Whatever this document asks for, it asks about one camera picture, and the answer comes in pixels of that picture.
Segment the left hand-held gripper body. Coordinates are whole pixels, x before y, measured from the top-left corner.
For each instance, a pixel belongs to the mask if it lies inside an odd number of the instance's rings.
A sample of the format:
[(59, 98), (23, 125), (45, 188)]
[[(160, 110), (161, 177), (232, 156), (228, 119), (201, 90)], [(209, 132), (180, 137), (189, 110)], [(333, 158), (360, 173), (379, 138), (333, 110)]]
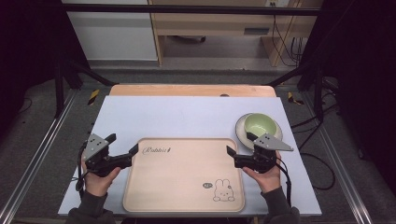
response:
[(94, 133), (90, 135), (83, 152), (83, 160), (89, 172), (105, 177), (116, 167), (125, 169), (132, 166), (133, 157), (129, 152), (119, 156), (110, 156), (109, 145), (105, 138)]

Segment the person's right hand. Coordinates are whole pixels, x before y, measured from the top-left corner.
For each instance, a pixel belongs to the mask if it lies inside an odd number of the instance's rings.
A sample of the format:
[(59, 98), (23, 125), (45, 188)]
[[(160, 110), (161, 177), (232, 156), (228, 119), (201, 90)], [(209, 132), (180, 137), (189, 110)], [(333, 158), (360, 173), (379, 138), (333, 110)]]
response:
[(245, 174), (257, 182), (263, 193), (267, 193), (281, 187), (280, 169), (277, 166), (274, 166), (272, 169), (263, 174), (257, 173), (248, 167), (243, 167), (242, 170)]

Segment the black curtain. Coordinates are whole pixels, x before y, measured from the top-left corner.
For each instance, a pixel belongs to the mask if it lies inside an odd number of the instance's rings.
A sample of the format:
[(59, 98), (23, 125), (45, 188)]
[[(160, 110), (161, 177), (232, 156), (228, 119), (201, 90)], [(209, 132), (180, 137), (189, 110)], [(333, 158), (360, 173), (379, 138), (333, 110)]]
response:
[(396, 193), (396, 0), (323, 0), (321, 9), (303, 60), (336, 26), (323, 75), (337, 79), (347, 125)]
[(88, 61), (62, 0), (0, 0), (0, 138), (31, 87), (54, 78), (63, 56)]

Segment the aluminium floor rail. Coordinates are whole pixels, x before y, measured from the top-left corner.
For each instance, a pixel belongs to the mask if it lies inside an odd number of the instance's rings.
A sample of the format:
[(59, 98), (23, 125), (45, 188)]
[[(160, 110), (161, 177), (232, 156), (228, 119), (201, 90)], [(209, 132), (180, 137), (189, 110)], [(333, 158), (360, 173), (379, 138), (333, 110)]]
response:
[(318, 137), (320, 147), (318, 150), (326, 154), (325, 163), (330, 166), (330, 170), (334, 174), (334, 183), (337, 184), (343, 191), (343, 195), (350, 207), (357, 224), (373, 224), (373, 220), (369, 215), (369, 212), (361, 199), (356, 186), (350, 177), (347, 168), (343, 164), (341, 157), (338, 155), (336, 148), (330, 138), (325, 125), (322, 121), (319, 121), (314, 112), (314, 101), (308, 93), (302, 94), (305, 106), (307, 107), (309, 114), (313, 117), (315, 123), (315, 130), (304, 140), (303, 145), (313, 136)]
[(16, 215), (21, 202), (23, 201), (27, 191), (35, 179), (38, 170), (40, 169), (42, 162), (50, 151), (53, 141), (63, 126), (64, 120), (66, 119), (72, 104), (75, 102), (77, 95), (78, 90), (70, 90), (67, 93), (67, 97), (63, 103), (64, 108), (59, 112), (57, 117), (49, 126), (49, 129), (37, 148), (33, 158), (21, 176), (17, 187), (13, 190), (5, 206), (0, 210), (0, 224), (10, 224)]

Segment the black frame strut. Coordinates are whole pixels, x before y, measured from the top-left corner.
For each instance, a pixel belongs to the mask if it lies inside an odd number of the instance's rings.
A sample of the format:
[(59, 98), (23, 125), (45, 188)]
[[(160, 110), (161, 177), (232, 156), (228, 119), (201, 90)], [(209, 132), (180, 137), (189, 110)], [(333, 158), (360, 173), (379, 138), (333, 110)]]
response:
[(314, 112), (318, 120), (323, 121), (324, 113), (321, 100), (323, 70), (319, 63), (305, 63), (300, 65), (289, 71), (286, 75), (267, 83), (267, 86), (274, 88), (282, 82), (297, 76), (301, 77), (297, 83), (297, 89), (299, 91), (307, 91), (312, 85), (314, 85)]
[(97, 73), (93, 72), (91, 68), (83, 66), (70, 59), (59, 60), (54, 66), (54, 80), (55, 80), (55, 95), (56, 95), (56, 112), (55, 118), (59, 118), (64, 111), (64, 84), (63, 81), (69, 84), (71, 89), (80, 89), (82, 87), (82, 80), (78, 76), (79, 73), (85, 74), (99, 83), (113, 87), (117, 82), (108, 80)]

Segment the wooden desk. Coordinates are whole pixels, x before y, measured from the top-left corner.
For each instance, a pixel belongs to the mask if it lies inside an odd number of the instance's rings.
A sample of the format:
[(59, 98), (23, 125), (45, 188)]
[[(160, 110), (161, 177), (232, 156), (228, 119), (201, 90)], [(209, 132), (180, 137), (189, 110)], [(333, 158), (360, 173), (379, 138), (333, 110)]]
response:
[[(321, 8), (324, 0), (148, 0), (151, 5), (298, 7)], [(259, 36), (277, 66), (288, 42), (294, 37), (308, 38), (315, 16), (272, 16), (234, 14), (153, 13), (154, 34), (158, 39), (171, 35), (245, 35)]]

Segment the black horizontal frame bar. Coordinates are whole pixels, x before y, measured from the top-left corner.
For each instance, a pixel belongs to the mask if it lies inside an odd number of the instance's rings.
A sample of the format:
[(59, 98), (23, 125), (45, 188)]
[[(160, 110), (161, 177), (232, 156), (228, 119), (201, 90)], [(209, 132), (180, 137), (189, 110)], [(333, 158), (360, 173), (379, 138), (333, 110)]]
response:
[(114, 13), (234, 14), (281, 16), (318, 16), (321, 13), (320, 9), (298, 7), (62, 4), (62, 8), (66, 11), (72, 12)]

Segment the green bowl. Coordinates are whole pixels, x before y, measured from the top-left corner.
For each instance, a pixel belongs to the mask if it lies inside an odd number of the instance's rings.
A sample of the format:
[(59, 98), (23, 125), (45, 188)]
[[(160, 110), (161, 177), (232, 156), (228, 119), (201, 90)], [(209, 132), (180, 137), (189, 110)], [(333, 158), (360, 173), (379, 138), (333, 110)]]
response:
[(261, 113), (251, 113), (245, 118), (244, 129), (246, 133), (253, 133), (260, 137), (265, 133), (275, 135), (276, 122), (269, 116)]
[[(238, 138), (238, 140), (247, 148), (249, 148), (250, 150), (252, 150), (254, 148), (253, 146), (253, 142), (247, 139), (247, 133), (245, 132), (244, 129), (244, 122), (245, 122), (245, 118), (247, 117), (248, 114), (242, 116), (235, 124), (235, 133), (236, 136)], [(282, 130), (280, 128), (280, 126), (278, 125), (278, 123), (276, 122), (277, 125), (277, 131), (276, 134), (274, 135), (274, 137), (276, 137), (277, 139), (281, 140), (283, 138), (283, 133)]]

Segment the yellow black tape strip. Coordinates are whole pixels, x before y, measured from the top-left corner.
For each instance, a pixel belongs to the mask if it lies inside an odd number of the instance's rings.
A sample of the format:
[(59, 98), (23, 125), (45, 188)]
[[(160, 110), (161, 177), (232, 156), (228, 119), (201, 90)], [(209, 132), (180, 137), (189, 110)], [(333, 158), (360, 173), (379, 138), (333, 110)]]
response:
[(296, 100), (296, 99), (293, 97), (292, 92), (290, 92), (290, 91), (288, 91), (288, 102), (289, 102), (289, 103), (293, 103), (293, 104), (297, 104), (297, 105), (304, 105), (304, 101), (302, 101), (302, 100)]
[(100, 92), (100, 90), (92, 91), (92, 94), (90, 96), (90, 99), (89, 99), (87, 105), (92, 105), (94, 103), (94, 101), (95, 101), (96, 97), (98, 96), (99, 92)]

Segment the wooden table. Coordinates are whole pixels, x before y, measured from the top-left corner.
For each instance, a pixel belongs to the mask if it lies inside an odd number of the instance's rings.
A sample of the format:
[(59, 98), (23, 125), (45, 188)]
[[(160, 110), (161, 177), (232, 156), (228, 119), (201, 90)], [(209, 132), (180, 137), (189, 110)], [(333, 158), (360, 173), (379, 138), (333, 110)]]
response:
[(276, 92), (270, 86), (253, 85), (119, 84), (109, 95), (276, 97)]

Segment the pale blue table board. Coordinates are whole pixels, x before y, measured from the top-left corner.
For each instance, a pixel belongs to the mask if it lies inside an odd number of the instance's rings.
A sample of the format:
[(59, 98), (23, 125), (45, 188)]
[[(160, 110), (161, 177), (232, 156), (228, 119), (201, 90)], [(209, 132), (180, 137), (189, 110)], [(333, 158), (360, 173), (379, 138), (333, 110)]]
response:
[[(270, 116), (280, 126), (283, 142), (296, 145), (281, 101), (276, 97), (155, 97), (108, 96), (92, 129), (106, 137), (117, 136), (110, 152), (118, 155), (128, 151), (143, 138), (229, 138), (237, 144), (236, 151), (247, 154), (235, 133), (236, 122), (248, 113)], [(244, 208), (236, 213), (142, 213), (123, 207), (131, 167), (122, 171), (108, 192), (105, 207), (126, 217), (253, 217), (267, 213), (260, 190), (241, 170), (245, 195)]]

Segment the white cabinet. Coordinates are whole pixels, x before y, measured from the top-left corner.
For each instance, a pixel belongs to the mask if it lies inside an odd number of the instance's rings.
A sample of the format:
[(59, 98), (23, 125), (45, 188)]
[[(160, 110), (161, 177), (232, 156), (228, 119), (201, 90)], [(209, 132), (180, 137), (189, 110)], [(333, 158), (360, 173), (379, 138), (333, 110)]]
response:
[(149, 13), (68, 12), (89, 61), (156, 61)]

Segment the person's left hand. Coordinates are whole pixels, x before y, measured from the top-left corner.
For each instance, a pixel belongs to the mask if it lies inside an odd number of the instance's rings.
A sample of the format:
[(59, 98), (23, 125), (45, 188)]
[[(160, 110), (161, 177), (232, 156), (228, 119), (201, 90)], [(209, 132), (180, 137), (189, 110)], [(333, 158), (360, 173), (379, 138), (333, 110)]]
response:
[(101, 177), (87, 171), (85, 161), (81, 161), (81, 166), (86, 174), (84, 177), (85, 188), (93, 196), (103, 197), (120, 173), (120, 167), (114, 168), (107, 176)]

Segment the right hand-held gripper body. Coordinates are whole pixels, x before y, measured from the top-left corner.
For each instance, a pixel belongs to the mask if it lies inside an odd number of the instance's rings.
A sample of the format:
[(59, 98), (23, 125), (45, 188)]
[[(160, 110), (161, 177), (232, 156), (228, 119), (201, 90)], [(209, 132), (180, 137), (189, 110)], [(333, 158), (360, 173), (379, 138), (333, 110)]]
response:
[(294, 148), (277, 139), (269, 133), (265, 133), (253, 142), (252, 155), (237, 154), (233, 157), (234, 167), (248, 167), (260, 174), (266, 173), (276, 166), (276, 151), (293, 151)]

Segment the beige tray with rabbit print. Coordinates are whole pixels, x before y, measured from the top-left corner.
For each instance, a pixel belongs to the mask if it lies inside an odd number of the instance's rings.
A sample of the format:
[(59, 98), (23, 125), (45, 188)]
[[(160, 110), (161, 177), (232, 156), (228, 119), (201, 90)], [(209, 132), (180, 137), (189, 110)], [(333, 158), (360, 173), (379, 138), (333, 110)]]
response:
[(143, 138), (132, 161), (123, 207), (142, 213), (236, 213), (245, 206), (229, 138)]

